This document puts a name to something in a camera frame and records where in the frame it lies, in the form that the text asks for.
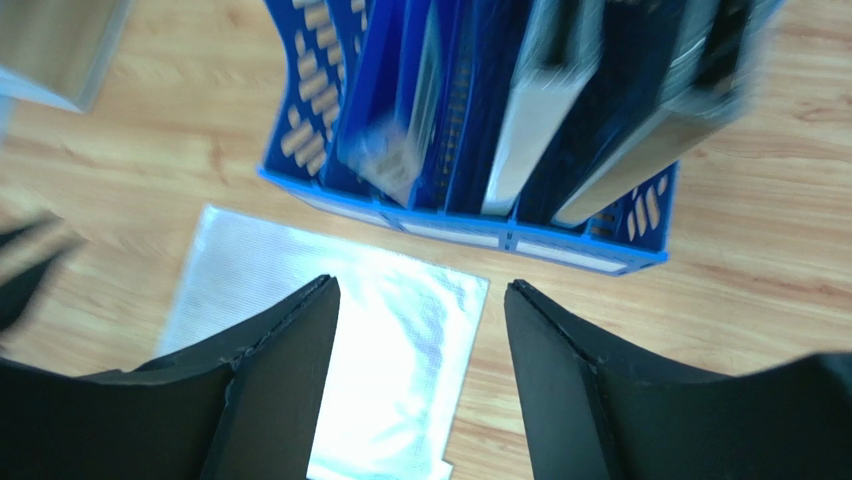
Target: blurred black object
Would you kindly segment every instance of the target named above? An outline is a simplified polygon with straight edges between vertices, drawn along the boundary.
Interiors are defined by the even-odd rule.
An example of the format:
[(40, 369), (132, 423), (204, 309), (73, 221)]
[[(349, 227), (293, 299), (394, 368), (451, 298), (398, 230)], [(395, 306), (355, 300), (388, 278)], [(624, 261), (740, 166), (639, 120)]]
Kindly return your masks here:
[[(0, 286), (0, 330), (60, 254)], [(319, 277), (132, 372), (71, 378), (0, 358), (0, 479), (304, 479), (339, 301)]]
[(526, 282), (505, 301), (537, 479), (852, 478), (852, 354), (727, 377), (639, 348)]

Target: wooden table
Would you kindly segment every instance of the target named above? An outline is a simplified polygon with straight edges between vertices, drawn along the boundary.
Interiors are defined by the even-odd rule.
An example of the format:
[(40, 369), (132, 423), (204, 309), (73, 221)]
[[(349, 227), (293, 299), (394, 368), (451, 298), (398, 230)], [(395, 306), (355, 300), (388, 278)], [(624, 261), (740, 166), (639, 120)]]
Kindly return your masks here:
[(390, 233), (260, 180), (285, 78), (260, 0), (136, 2), (94, 112), (21, 105), (0, 224), (49, 209), (89, 240), (7, 355), (66, 374), (152, 355), (207, 202), (491, 280), (447, 459), (531, 476), (503, 321), (514, 278), (663, 355), (726, 373), (852, 349), (852, 1), (791, 0), (756, 111), (688, 155), (662, 267), (608, 278)]

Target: blue file holder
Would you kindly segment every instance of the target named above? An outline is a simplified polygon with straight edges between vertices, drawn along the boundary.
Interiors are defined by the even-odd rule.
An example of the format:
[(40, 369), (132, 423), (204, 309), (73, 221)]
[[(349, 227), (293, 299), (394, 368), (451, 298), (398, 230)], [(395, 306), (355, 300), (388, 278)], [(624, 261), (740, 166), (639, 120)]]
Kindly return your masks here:
[[(369, 42), (364, 34), (369, 35), (370, 3), (364, 0), (266, 2), (287, 53), (289, 78), (279, 118), (259, 168), (261, 177), (305, 203), (337, 215), (414, 235), (514, 253), (606, 275), (621, 276), (668, 260), (666, 240), (673, 213), (677, 163), (572, 229), (525, 224), (518, 221), (516, 213), (509, 218), (458, 213), (461, 210), (448, 207), (445, 195), (423, 200), (415, 193), (406, 207), (386, 199), (338, 161), (334, 141), (338, 118), (346, 116), (346, 108), (358, 103), (346, 101), (356, 83), (347, 80), (355, 78), (361, 46)], [(493, 11), (497, 15), (517, 14), (508, 9)], [(476, 45), (487, 42), (465, 37), (472, 36), (475, 28), (459, 25), (457, 30), (458, 38), (453, 39), (457, 51), (453, 68), (463, 81), (448, 80), (444, 94), (470, 103), (471, 99), (464, 92), (460, 94), (456, 90), (458, 85), (475, 82), (478, 70), (476, 65), (459, 63), (475, 58)], [(513, 65), (503, 70), (511, 75)], [(323, 88), (306, 94), (303, 87), (311, 84)], [(327, 99), (335, 96), (332, 89), (337, 100), (330, 103)], [(487, 94), (477, 93), (480, 101)], [(461, 133), (438, 129), (436, 137), (442, 146), (436, 145), (438, 168), (434, 171), (447, 176), (447, 184), (451, 185), (454, 180), (462, 183), (464, 180), (457, 178), (459, 173), (453, 162), (458, 150), (450, 151), (445, 144), (459, 140), (452, 135), (473, 138), (477, 132), (472, 131), (475, 127), (470, 115), (458, 109), (442, 108), (438, 117), (439, 125), (460, 125), (457, 130)]]

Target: blue rack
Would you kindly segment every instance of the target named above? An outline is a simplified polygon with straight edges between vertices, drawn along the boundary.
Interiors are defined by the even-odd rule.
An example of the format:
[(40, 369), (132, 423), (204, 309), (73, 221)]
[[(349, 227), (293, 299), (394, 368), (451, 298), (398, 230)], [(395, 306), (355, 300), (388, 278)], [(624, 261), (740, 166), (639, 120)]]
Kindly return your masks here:
[[(469, 17), (472, 21), (487, 22), (489, 26), (500, 25), (501, 21), (518, 14), (510, 8), (489, 8), (488, 18), (479, 18), (481, 12), (473, 6), (477, 3), (471, 2)], [(572, 229), (526, 224), (518, 220), (516, 212), (509, 218), (495, 218), (464, 213), (465, 209), (454, 207), (453, 203), (461, 202), (453, 201), (452, 185), (465, 182), (469, 175), (457, 168), (460, 164), (454, 159), (458, 155), (489, 155), (488, 149), (475, 151), (461, 140), (473, 138), (479, 128), (487, 128), (480, 126), (484, 122), (496, 122), (496, 131), (499, 131), (501, 121), (464, 111), (465, 107), (467, 112), (481, 111), (470, 105), (489, 97), (500, 98), (499, 92), (482, 91), (481, 88), (479, 91), (469, 88), (458, 91), (459, 85), (473, 85), (477, 75), (487, 74), (499, 75), (498, 81), (487, 82), (489, 85), (508, 88), (513, 69), (511, 64), (504, 66), (503, 71), (483, 73), (490, 68), (487, 62), (491, 59), (487, 52), (479, 49), (489, 43), (482, 38), (470, 38), (470, 32), (488, 29), (459, 26), (452, 39), (454, 75), (448, 76), (444, 94), (457, 99), (463, 108), (453, 108), (452, 102), (442, 102), (445, 108), (438, 112), (436, 135), (440, 146), (435, 147), (437, 153), (432, 164), (427, 159), (424, 167), (430, 182), (445, 184), (447, 191), (424, 194), (415, 188), (405, 208), (386, 199), (340, 163), (334, 141), (338, 118), (345, 117), (346, 109), (357, 103), (346, 101), (356, 83), (347, 80), (355, 78), (361, 46), (369, 42), (365, 33), (369, 36), (370, 3), (365, 0), (314, 3), (267, 0), (267, 5), (287, 53), (289, 78), (279, 118), (259, 168), (263, 178), (317, 209), (373, 225), (607, 275), (621, 276), (668, 260), (666, 240), (675, 197), (677, 163)], [(506, 34), (499, 28), (491, 30)], [(455, 144), (460, 145), (455, 149), (448, 147)]]

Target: white label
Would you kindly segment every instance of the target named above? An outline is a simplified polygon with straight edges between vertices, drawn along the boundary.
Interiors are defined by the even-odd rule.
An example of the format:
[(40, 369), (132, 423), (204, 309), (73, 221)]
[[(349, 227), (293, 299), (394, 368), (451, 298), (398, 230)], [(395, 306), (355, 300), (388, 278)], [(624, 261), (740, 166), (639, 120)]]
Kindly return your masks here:
[(325, 212), (334, 213), (336, 215), (342, 215), (344, 217), (354, 218), (355, 220), (361, 220), (362, 222), (372, 223), (373, 225), (381, 225), (383, 227), (388, 226), (387, 220), (384, 217), (379, 215), (371, 215), (369, 213), (360, 212), (358, 210), (349, 210), (348, 208), (338, 207), (337, 205), (331, 203), (320, 202), (308, 197), (303, 197), (301, 195), (294, 195), (296, 198), (302, 200), (308, 205), (323, 210)]
[(402, 228), (409, 233), (416, 233), (424, 237), (438, 238), (441, 240), (449, 240), (451, 242), (465, 243), (468, 245), (478, 245), (480, 247), (499, 248), (500, 238), (491, 235), (482, 235), (477, 233), (459, 232), (456, 230), (442, 230), (440, 228), (427, 227), (425, 225), (417, 225), (413, 223), (400, 223)]
[(627, 267), (626, 264), (621, 262), (604, 260), (602, 258), (596, 258), (590, 255), (583, 255), (581, 253), (571, 252), (568, 250), (559, 250), (552, 247), (545, 247), (543, 245), (527, 242), (524, 240), (518, 242), (518, 246), (515, 248), (515, 250), (521, 253), (535, 255), (537, 257), (549, 258), (551, 260), (558, 260), (560, 262), (570, 263), (572, 265), (579, 265), (581, 267), (591, 268), (592, 270), (597, 270), (599, 272), (615, 273)]

